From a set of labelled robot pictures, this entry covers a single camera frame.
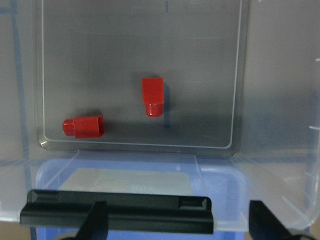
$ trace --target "plastic container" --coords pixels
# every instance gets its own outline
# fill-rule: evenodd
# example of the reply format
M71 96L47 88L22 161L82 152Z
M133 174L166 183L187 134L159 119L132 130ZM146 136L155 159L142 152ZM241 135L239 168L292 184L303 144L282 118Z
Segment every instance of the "plastic container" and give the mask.
M0 22L1 221L32 188L76 189L79 169L174 175L211 197L217 231L246 231L252 199L288 228L319 216L319 1L12 0ZM159 118L142 102L152 77ZM63 134L99 114L102 138ZM121 183L110 191L175 191Z

